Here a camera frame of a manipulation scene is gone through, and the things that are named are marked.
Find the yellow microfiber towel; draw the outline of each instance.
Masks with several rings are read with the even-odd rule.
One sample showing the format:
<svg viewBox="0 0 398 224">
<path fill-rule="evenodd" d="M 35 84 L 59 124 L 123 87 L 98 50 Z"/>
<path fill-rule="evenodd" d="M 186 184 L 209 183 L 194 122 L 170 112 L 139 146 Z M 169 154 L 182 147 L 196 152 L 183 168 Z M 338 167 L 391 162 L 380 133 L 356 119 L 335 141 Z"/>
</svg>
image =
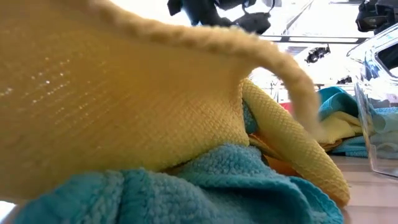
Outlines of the yellow microfiber towel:
<svg viewBox="0 0 398 224">
<path fill-rule="evenodd" d="M 342 144 L 342 143 L 343 143 L 343 140 L 342 140 L 342 139 L 338 139 L 338 140 L 336 140 L 335 143 L 333 143 L 333 144 L 320 143 L 319 145 L 320 145 L 326 152 L 328 152 L 328 151 L 334 149 L 335 147 L 339 146 L 339 145 Z"/>
<path fill-rule="evenodd" d="M 342 111 L 337 111 L 329 115 L 321 122 L 321 125 L 325 130 L 323 138 L 317 139 L 321 145 L 335 144 L 341 139 L 362 134 L 359 119 Z"/>
<path fill-rule="evenodd" d="M 256 136 L 338 205 L 346 205 L 349 200 L 347 183 L 317 141 L 281 105 L 249 80 L 243 85 L 243 99 L 256 118 Z"/>
<path fill-rule="evenodd" d="M 268 41 L 166 25 L 107 0 L 2 0 L 0 34 L 2 199 L 35 198 L 86 170 L 162 171 L 226 142 L 247 146 L 243 97 L 273 149 L 348 201 L 307 134 L 321 131 L 312 81 Z M 245 79 L 256 67 L 282 79 L 303 126 Z"/>
</svg>

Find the teal microfiber towel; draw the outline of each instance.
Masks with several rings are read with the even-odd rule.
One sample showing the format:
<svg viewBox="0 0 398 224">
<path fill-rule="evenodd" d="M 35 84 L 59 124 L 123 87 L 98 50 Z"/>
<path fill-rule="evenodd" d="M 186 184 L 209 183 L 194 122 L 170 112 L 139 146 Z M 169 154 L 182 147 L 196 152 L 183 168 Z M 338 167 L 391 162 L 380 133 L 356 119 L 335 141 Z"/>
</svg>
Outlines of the teal microfiber towel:
<svg viewBox="0 0 398 224">
<path fill-rule="evenodd" d="M 342 88 L 333 86 L 318 91 L 321 105 L 318 113 L 320 119 L 325 119 L 337 111 L 348 113 L 358 117 L 358 105 L 353 96 L 345 92 Z"/>
<path fill-rule="evenodd" d="M 254 116 L 245 101 L 243 101 L 243 121 L 247 134 L 253 134 L 257 131 L 257 121 L 254 119 Z"/>
<path fill-rule="evenodd" d="M 398 159 L 398 131 L 375 134 L 370 142 L 376 147 L 376 155 L 381 159 Z M 349 138 L 330 152 L 334 155 L 350 157 L 368 157 L 364 136 Z"/>
<path fill-rule="evenodd" d="M 226 144 L 176 175 L 89 172 L 29 202 L 16 224 L 343 223 L 336 204 L 298 177 L 277 174 L 254 147 Z"/>
<path fill-rule="evenodd" d="M 388 133 L 398 131 L 398 108 L 376 108 L 372 115 L 374 131 Z"/>
</svg>

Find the wooden table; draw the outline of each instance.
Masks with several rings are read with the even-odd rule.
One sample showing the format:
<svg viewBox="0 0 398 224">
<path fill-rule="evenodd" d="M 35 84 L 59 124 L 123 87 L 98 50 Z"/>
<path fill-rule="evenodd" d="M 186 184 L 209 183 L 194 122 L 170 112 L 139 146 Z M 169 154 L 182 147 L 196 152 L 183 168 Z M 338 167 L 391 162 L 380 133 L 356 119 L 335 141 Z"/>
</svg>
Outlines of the wooden table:
<svg viewBox="0 0 398 224">
<path fill-rule="evenodd" d="M 398 223 L 398 179 L 372 172 L 367 159 L 337 156 L 332 159 L 351 191 L 351 201 L 343 210 L 345 223 Z"/>
</svg>

